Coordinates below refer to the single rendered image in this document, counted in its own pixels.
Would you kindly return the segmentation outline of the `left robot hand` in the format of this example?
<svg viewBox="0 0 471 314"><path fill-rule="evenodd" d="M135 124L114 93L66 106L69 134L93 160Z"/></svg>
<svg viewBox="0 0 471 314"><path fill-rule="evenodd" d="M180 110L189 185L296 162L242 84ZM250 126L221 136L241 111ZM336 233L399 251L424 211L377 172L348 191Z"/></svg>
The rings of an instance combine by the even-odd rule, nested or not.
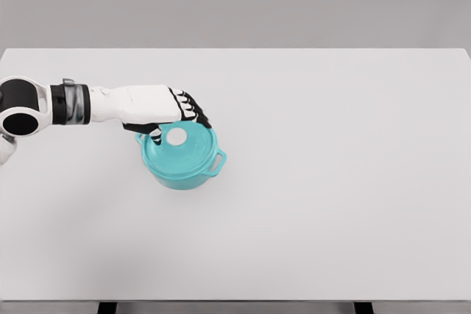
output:
<svg viewBox="0 0 471 314"><path fill-rule="evenodd" d="M118 97L123 127L150 136L158 146L162 141L162 124L192 121L211 128L202 108L183 90L165 85L133 85L116 88L113 93Z"/></svg>

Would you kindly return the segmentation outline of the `teal pot lid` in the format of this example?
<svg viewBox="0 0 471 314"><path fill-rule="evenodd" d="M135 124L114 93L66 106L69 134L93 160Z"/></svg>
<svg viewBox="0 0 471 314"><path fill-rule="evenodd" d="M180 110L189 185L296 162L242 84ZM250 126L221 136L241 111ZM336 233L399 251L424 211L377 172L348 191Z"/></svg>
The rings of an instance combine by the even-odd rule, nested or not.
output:
<svg viewBox="0 0 471 314"><path fill-rule="evenodd" d="M185 132L179 145L168 141L174 129ZM199 174L214 161L218 149L216 133L193 121L160 125L161 140L157 145L148 135L141 138L141 156L146 166L166 179L187 178Z"/></svg>

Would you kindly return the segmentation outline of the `teal pot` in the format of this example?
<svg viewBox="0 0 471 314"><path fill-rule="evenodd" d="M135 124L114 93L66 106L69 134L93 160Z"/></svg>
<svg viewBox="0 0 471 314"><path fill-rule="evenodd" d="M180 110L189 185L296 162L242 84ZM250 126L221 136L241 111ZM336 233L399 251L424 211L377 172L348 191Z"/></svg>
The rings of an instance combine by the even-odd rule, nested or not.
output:
<svg viewBox="0 0 471 314"><path fill-rule="evenodd" d="M136 141L141 147L141 138L143 137L143 134L137 134L135 136ZM190 190L199 187L200 185L203 185L208 179L213 178L219 174L219 172L222 170L224 164L226 163L227 160L227 155L225 152L223 152L218 145L218 149L216 151L216 156L213 162L210 163L210 166L205 168L204 171L202 171L199 174L193 174L187 178L176 178L176 179L166 179L163 176L159 176L155 173L153 173L144 163L144 165L147 167L147 169L151 172L151 174L156 178L156 180L162 184L163 186L175 190Z"/></svg>

